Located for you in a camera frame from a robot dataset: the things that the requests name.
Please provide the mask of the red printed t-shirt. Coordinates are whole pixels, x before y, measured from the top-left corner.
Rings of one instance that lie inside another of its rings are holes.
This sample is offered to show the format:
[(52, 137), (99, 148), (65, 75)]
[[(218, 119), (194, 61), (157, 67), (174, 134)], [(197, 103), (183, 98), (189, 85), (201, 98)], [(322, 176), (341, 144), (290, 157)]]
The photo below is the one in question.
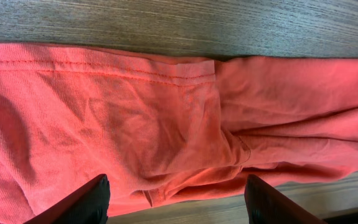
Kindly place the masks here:
[(99, 174), (108, 214), (358, 170), (358, 59), (0, 44), (0, 223)]

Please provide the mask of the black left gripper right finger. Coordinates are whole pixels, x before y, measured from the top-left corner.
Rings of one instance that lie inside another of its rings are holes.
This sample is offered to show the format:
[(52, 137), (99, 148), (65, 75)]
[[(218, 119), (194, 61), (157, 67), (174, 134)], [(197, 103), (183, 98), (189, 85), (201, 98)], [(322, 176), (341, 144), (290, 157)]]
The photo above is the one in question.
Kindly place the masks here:
[(323, 224), (256, 175), (249, 175), (244, 192), (250, 224)]

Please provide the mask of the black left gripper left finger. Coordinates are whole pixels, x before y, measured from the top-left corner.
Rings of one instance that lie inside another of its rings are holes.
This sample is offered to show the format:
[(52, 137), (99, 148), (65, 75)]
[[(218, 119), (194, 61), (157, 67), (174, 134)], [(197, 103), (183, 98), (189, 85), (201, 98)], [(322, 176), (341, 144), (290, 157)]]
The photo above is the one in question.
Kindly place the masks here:
[(110, 183), (100, 174), (25, 224), (106, 224)]

